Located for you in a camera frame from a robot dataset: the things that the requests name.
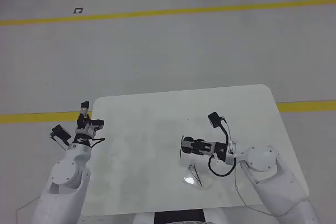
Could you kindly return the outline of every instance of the gray floor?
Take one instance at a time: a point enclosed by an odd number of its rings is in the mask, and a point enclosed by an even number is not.
[[[0,20],[72,16],[75,7],[89,15],[252,3],[1,0]],[[0,27],[0,114],[77,111],[101,96],[256,83],[270,87],[276,102],[336,100],[336,6]],[[336,111],[282,118],[321,222],[335,224]],[[15,223],[15,210],[40,195],[62,158],[48,138],[56,124],[0,125],[0,224]],[[30,223],[34,207],[19,211],[19,224]],[[233,223],[276,223],[246,208],[226,214]],[[132,215],[92,219],[129,223]]]

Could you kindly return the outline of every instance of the yellow line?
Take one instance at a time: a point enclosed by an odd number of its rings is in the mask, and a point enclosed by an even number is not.
[[[336,100],[307,101],[307,102],[280,102],[277,103],[280,113],[299,113],[312,111],[336,110]]]
[[[73,122],[78,118],[78,112],[58,112],[42,114],[3,114],[0,124],[35,123],[35,122]]]
[[[280,113],[301,113],[312,111],[336,110],[336,100],[306,101],[306,102],[279,102]],[[36,122],[73,122],[78,112],[58,112],[42,114],[4,114],[0,115],[0,124],[36,123]]]
[[[34,18],[34,19],[28,19],[28,20],[4,20],[4,21],[0,21],[0,26],[24,25],[24,24],[48,24],[48,23],[57,23],[57,22],[77,22],[77,21],[87,21],[87,20],[113,20],[113,19],[118,19],[118,18],[192,14],[192,13],[203,13],[203,12],[266,10],[266,9],[272,9],[272,8],[318,6],[318,5],[325,5],[325,4],[336,4],[336,0],[308,0],[308,1],[299,1],[299,2],[242,4],[242,5],[236,5],[236,6],[216,6],[216,7],[205,7],[205,8],[178,8],[178,9],[173,9],[173,10],[155,10],[155,11],[127,12],[127,13],[87,15],[87,16],[68,16],[68,17],[58,17],[58,18]]]

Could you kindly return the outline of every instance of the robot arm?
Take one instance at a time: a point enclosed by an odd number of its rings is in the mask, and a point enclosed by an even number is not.
[[[214,112],[208,118],[213,128],[222,127],[221,121],[224,120],[224,117],[219,117]],[[209,168],[212,157],[216,155],[219,160],[233,166],[227,175],[235,168],[236,163],[240,164],[263,204],[280,224],[320,223],[314,207],[308,200],[303,188],[281,159],[280,154],[272,146],[251,146],[243,152],[232,153],[235,152],[236,143],[227,134],[226,138],[227,141],[224,144],[185,137],[181,142],[181,150],[187,154],[194,153],[201,156],[210,156]],[[277,166],[277,173],[265,180],[257,180],[251,172],[251,170],[265,172],[275,165]]]
[[[68,148],[62,160],[51,170],[50,178],[36,206],[33,224],[76,224],[85,200],[90,170],[86,168],[91,158],[90,141],[96,131],[103,128],[103,120],[91,120],[88,102],[81,105],[77,119],[76,136],[71,144],[70,135],[59,125],[53,129],[51,137],[59,137]]]

